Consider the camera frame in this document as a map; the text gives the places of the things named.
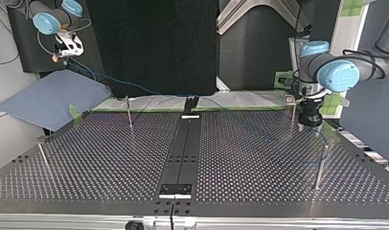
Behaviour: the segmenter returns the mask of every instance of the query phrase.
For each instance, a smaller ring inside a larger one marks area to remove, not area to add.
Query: black surface
[[[40,0],[48,7],[54,8],[54,0]],[[36,39],[37,29],[32,20],[26,20],[25,14],[15,9],[9,10],[9,19],[12,28],[12,36],[21,59],[23,71],[26,73],[40,73],[64,69],[62,63],[52,61],[52,56],[39,47]],[[55,36],[40,35],[42,44],[54,51]]]
[[[86,4],[86,0],[78,0],[78,2],[83,7],[83,18],[90,18],[89,9]],[[60,6],[62,0],[56,0],[57,6]],[[83,43],[84,52],[79,57],[74,57],[74,59],[82,62],[91,69],[103,73],[104,67],[102,63],[102,57],[100,56],[99,46],[97,44],[96,36],[94,34],[93,26],[90,26],[84,30],[78,31],[78,37]],[[79,71],[80,74],[90,77],[88,73]]]
[[[273,9],[252,9],[220,38],[219,77],[232,90],[272,89],[275,73],[292,69],[288,39],[294,34]]]
[[[310,41],[325,40],[332,43],[341,0],[316,0]]]
[[[105,73],[168,94],[216,91],[216,0],[90,0]],[[111,82],[116,97],[148,92]]]

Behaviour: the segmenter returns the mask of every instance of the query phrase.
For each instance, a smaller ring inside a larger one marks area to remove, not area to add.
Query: blue cable
[[[84,71],[86,72],[91,72],[91,73],[94,73],[95,75],[97,76],[101,76],[103,78],[107,78],[107,79],[110,79],[112,81],[116,81],[118,83],[122,83],[122,84],[127,84],[127,85],[131,85],[131,86],[134,86],[134,87],[137,87],[137,88],[140,88],[144,91],[147,91],[148,93],[150,94],[154,94],[154,95],[168,95],[168,94],[162,94],[162,93],[159,93],[159,92],[155,92],[155,91],[152,91],[140,84],[137,84],[137,83],[133,83],[133,82],[130,82],[130,81],[123,81],[123,80],[117,80],[117,79],[114,79],[106,74],[101,74],[101,73],[97,73],[93,70],[91,70],[89,67],[85,66],[84,64],[76,61],[75,59],[73,58],[70,58],[72,61],[74,61],[75,63],[77,63],[78,65],[82,66],[83,68],[85,68]],[[171,94],[171,96],[175,96],[175,97],[200,97],[196,94]],[[273,149],[279,151],[282,155],[288,157],[289,159],[291,159],[292,161],[295,161],[295,159],[299,158],[299,160],[297,160],[296,162],[298,163],[304,163],[304,164],[319,164],[321,161],[325,160],[328,156],[328,153],[326,153],[325,156],[323,156],[322,159],[318,159],[318,160],[315,160],[315,161],[311,161],[311,160],[300,160],[300,158],[303,158],[303,157],[300,157],[300,156],[289,156],[289,153],[284,153],[284,151],[282,149],[279,149],[277,148],[277,144],[275,143],[275,141],[269,139],[268,137],[265,137],[265,135],[263,135],[263,133],[261,133],[259,130],[251,127],[251,126],[248,126],[246,124],[244,124],[242,121],[240,121],[238,118],[236,118],[232,111],[230,111],[228,108],[222,106],[221,104],[211,100],[211,99],[208,99],[208,98],[202,98],[204,100],[207,100],[213,104],[216,104],[217,106],[219,106],[221,109],[223,109],[224,111],[227,111],[229,112],[228,115],[230,116],[231,120],[233,120],[239,127],[242,127],[244,128],[245,130],[248,130],[249,132],[253,133],[254,135],[256,135],[257,137],[261,138],[263,141],[265,141],[269,146],[271,146]],[[317,132],[324,140],[324,142],[326,143],[327,146],[329,146],[329,142],[327,141],[326,137],[323,135],[323,133],[317,131],[317,130],[314,130],[313,128],[310,129],[310,131],[313,131],[313,132]]]

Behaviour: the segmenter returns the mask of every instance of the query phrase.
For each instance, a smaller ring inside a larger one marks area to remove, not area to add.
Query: green tape
[[[74,121],[75,125],[79,124],[82,120],[81,114],[78,113],[78,111],[76,110],[76,107],[73,104],[69,105],[69,112],[73,117],[73,121]]]
[[[332,93],[327,95],[323,107],[320,108],[320,113],[323,115],[335,115],[338,106],[341,104],[341,95]]]
[[[290,89],[290,85],[279,83],[279,79],[293,79],[293,71],[275,73],[275,83],[273,87],[276,89]]]
[[[277,111],[287,109],[287,106],[260,106],[260,107],[197,107],[194,112],[210,112],[210,111]]]
[[[341,16],[359,16],[364,5],[364,0],[344,0]]]
[[[183,108],[131,108],[130,112],[145,112],[145,113],[159,113],[159,112],[183,112]],[[128,112],[127,108],[96,108],[92,112]]]

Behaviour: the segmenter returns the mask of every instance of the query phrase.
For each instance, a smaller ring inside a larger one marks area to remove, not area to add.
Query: robot end effector
[[[83,53],[83,45],[76,36],[76,31],[88,27],[91,22],[81,18],[83,8],[76,0],[63,0],[58,9],[51,9],[39,1],[18,0],[17,2],[18,4],[14,6],[10,0],[6,5],[23,12],[27,15],[26,18],[30,15],[39,33],[56,36],[54,61],[58,61],[59,58],[80,56]],[[83,26],[82,21],[89,23]]]
[[[299,123],[319,127],[323,122],[319,110],[327,94],[346,92],[359,81],[389,76],[389,20],[371,50],[345,50],[343,56],[334,57],[329,54],[328,42],[312,41],[301,47],[299,57],[296,80],[299,81],[298,93],[303,98]]]

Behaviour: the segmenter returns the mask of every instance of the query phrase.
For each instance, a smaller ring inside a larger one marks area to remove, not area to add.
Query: perforated metal table
[[[66,214],[204,218],[389,219],[389,172],[324,125],[291,110],[90,113],[0,170],[0,216]],[[164,184],[191,199],[161,199]]]

